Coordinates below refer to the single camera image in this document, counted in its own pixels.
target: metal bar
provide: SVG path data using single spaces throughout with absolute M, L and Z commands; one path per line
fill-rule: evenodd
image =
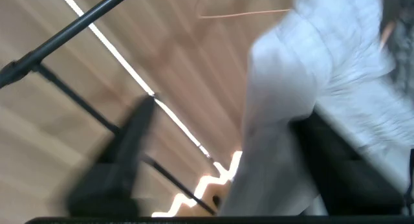
M 3 69 L 3 73 L 0 73 L 0 88 L 22 79 L 30 72 L 32 66 L 41 63 L 46 56 L 68 42 L 75 35 L 87 28 L 91 23 L 106 14 L 122 1 L 123 0 L 102 0 L 83 16 L 73 21 L 38 48 L 14 62 L 12 66 L 9 66 L 9 69 Z
M 147 163 L 148 165 L 152 166 L 154 169 L 156 169 L 158 172 L 160 172 L 165 178 L 167 178 L 169 181 L 171 181 L 175 186 L 180 188 L 187 196 L 194 199 L 202 208 L 204 208 L 207 212 L 209 212 L 211 215 L 215 215 L 215 211 L 210 208 L 204 201 L 197 198 L 188 188 L 186 188 L 178 179 L 176 179 L 173 175 L 171 175 L 166 169 L 164 169 L 159 163 L 157 163 L 154 159 L 151 157 L 148 157 L 147 155 L 144 155 L 142 160 Z
M 38 64 L 33 66 L 33 71 L 40 73 L 44 78 L 52 82 L 56 87 L 63 91 L 79 106 L 84 108 L 89 114 L 91 114 L 97 121 L 103 126 L 112 131 L 114 134 L 119 132 L 119 128 L 114 124 L 110 123 L 105 117 L 103 117 L 97 110 L 89 105 L 81 96 L 76 94 L 68 85 L 62 82 L 52 71 L 48 70 L 44 65 Z

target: bright light strip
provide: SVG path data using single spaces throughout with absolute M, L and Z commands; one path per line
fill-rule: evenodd
M 233 154 L 232 163 L 230 164 L 230 169 L 227 171 L 226 169 L 221 166 L 220 163 L 215 162 L 214 166 L 220 172 L 220 177 L 212 177 L 209 175 L 203 176 L 200 179 L 199 184 L 195 188 L 194 195 L 195 197 L 201 199 L 202 195 L 207 189 L 208 185 L 225 185 L 227 181 L 231 181 L 239 167 L 240 158 L 241 158 L 241 151 L 236 151 Z M 151 217 L 153 218 L 161 218 L 161 217 L 173 217 L 177 215 L 177 212 L 180 210 L 182 204 L 188 205 L 190 208 L 194 207 L 197 202 L 194 199 L 187 198 L 184 194 L 177 194 L 174 197 L 173 204 L 168 212 L 154 212 Z
M 78 16 L 82 16 L 84 12 L 82 9 L 75 3 L 74 0 L 65 0 L 66 3 L 76 12 Z M 96 37 L 106 46 L 106 48 L 111 52 L 111 54 L 119 61 L 119 63 L 125 68 L 125 70 L 135 79 L 135 81 L 143 88 L 143 90 L 148 93 L 150 96 L 154 96 L 154 91 L 148 86 L 147 83 L 138 75 L 138 73 L 132 68 L 132 66 L 125 60 L 125 58 L 118 52 L 115 46 L 109 42 L 109 40 L 100 32 L 100 30 L 95 26 L 95 24 L 91 23 L 89 28 L 95 34 Z M 162 110 L 166 112 L 166 114 L 178 125 L 178 127 L 187 135 L 187 137 L 198 147 L 205 156 L 210 158 L 210 154 L 204 148 L 201 143 L 190 133 L 188 128 L 179 120 L 179 118 L 172 112 L 170 108 L 160 100 L 155 99 L 155 102 L 161 107 Z M 237 151 L 233 154 L 232 162 L 230 164 L 230 169 L 227 171 L 223 168 L 223 166 L 218 163 L 214 162 L 214 166 L 218 169 L 220 173 L 220 177 L 212 177 L 212 176 L 203 176 L 200 179 L 199 184 L 197 185 L 194 195 L 195 197 L 201 199 L 202 195 L 204 194 L 205 190 L 207 189 L 208 185 L 224 185 L 227 181 L 232 180 L 237 168 L 239 166 L 240 158 L 241 158 L 241 151 Z M 179 211 L 179 208 L 182 204 L 186 204 L 189 207 L 194 207 L 197 202 L 194 199 L 188 199 L 184 194 L 177 194 L 174 198 L 174 202 L 171 205 L 171 208 L 168 212 L 154 212 L 152 214 L 153 217 L 173 217 Z

